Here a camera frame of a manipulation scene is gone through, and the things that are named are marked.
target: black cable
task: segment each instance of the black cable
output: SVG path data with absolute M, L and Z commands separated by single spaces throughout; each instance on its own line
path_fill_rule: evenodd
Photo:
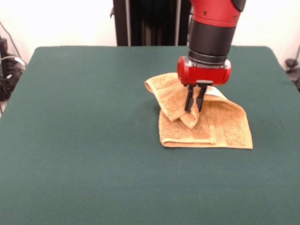
M 293 64 L 292 67 L 295 67 L 295 66 L 296 66 L 296 63 L 297 63 L 297 59 L 298 59 L 298 57 L 299 57 L 299 54 L 300 54 L 300 46 L 299 46 L 299 48 L 298 48 L 298 51 L 297 51 L 297 54 L 296 54 L 296 58 L 295 58 L 295 61 L 294 61 L 294 64 Z
M 296 85 L 296 87 L 298 88 L 298 86 L 297 86 L 297 84 L 298 84 L 298 82 L 300 81 L 300 76 L 297 78 L 297 80 L 295 81 L 295 85 Z
M 1 37 L 1 35 L 0 35 L 0 42 L 2 43 L 2 37 Z M 1 56 L 1 53 L 0 53 L 0 56 Z M 3 57 L 3 56 L 1 56 L 1 57 Z
M 17 63 L 22 64 L 21 62 L 19 62 L 18 60 L 16 60 L 15 57 L 18 58 L 17 56 L 8 54 L 7 56 L 1 58 L 1 62 L 2 62 L 2 61 L 5 61 L 5 60 L 14 60 L 14 61 L 16 61 Z M 24 62 L 24 60 L 22 60 L 21 58 L 18 58 L 18 59 L 20 59 L 20 60 L 25 64 L 25 65 L 24 65 L 25 67 L 28 66 L 28 64 L 27 64 L 26 62 Z
M 0 77 L 0 101 L 9 99 L 10 97 L 10 86 L 4 77 Z
M 0 25 L 1 25 L 1 27 L 4 29 L 4 31 L 8 34 L 9 39 L 11 40 L 11 43 L 13 44 L 13 46 L 14 46 L 14 48 L 15 48 L 15 50 L 16 50 L 18 56 L 19 56 L 19 58 L 21 58 L 21 55 L 20 55 L 20 53 L 19 53 L 17 47 L 15 46 L 15 43 L 14 43 L 13 38 L 11 37 L 10 33 L 5 29 L 5 27 L 3 26 L 3 24 L 1 23 L 1 21 L 0 21 Z

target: yellow towel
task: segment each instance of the yellow towel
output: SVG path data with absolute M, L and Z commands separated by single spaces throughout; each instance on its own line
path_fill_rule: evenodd
M 228 147 L 252 149 L 247 116 L 242 107 L 212 88 L 204 97 L 199 113 L 194 102 L 191 113 L 184 111 L 187 88 L 176 73 L 152 77 L 145 82 L 161 107 L 159 136 L 166 147 Z M 194 88 L 194 99 L 200 88 Z

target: folded towel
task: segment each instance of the folded towel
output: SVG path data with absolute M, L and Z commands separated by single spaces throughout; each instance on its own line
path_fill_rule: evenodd
M 155 76 L 145 85 L 161 107 L 159 136 L 163 146 L 253 148 L 245 111 L 216 88 L 207 90 L 201 112 L 195 102 L 191 112 L 186 112 L 188 91 L 176 73 Z M 194 88 L 194 99 L 199 90 Z

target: cable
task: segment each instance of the cable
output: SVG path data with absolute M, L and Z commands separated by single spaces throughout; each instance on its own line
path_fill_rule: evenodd
M 24 62 L 24 60 L 22 60 L 21 58 L 15 56 L 15 55 L 8 55 L 5 56 L 3 58 L 1 58 L 1 61 L 6 60 L 6 59 L 14 59 L 15 61 L 17 61 L 18 63 L 22 64 L 23 66 L 27 67 L 27 64 Z
M 3 26 L 3 24 L 1 23 L 1 21 L 0 21 L 0 26 L 1 26 L 1 27 L 4 29 L 4 31 L 8 34 L 9 39 L 11 40 L 11 43 L 13 44 L 13 46 L 14 46 L 14 48 L 15 48 L 15 50 L 16 50 L 18 56 L 19 56 L 19 58 L 21 58 L 21 55 L 20 55 L 20 53 L 19 53 L 17 47 L 15 46 L 15 43 L 14 43 L 14 41 L 13 41 L 13 38 L 11 37 L 10 33 L 5 29 L 5 27 Z
M 12 91 L 14 90 L 18 80 L 24 72 L 24 65 L 22 67 L 18 57 L 6 57 L 2 61 L 2 65 L 5 68 L 5 73 L 0 76 L 0 101 L 4 101 L 10 98 Z
M 296 54 L 296 58 L 295 58 L 295 61 L 294 61 L 294 64 L 293 64 L 292 67 L 295 67 L 295 65 L 296 65 L 296 63 L 297 63 L 297 59 L 298 59 L 298 57 L 299 57 L 299 54 L 300 54 L 300 46 L 299 46 L 299 48 L 298 48 L 298 51 L 297 51 L 297 54 Z

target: towel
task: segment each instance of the towel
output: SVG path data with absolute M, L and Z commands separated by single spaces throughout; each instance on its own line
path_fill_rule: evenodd
M 161 108 L 159 136 L 166 147 L 228 147 L 252 149 L 247 115 L 214 87 L 208 87 L 201 112 L 193 103 L 191 112 L 184 110 L 187 88 L 177 73 L 152 77 L 145 82 Z M 200 88 L 194 88 L 194 99 Z

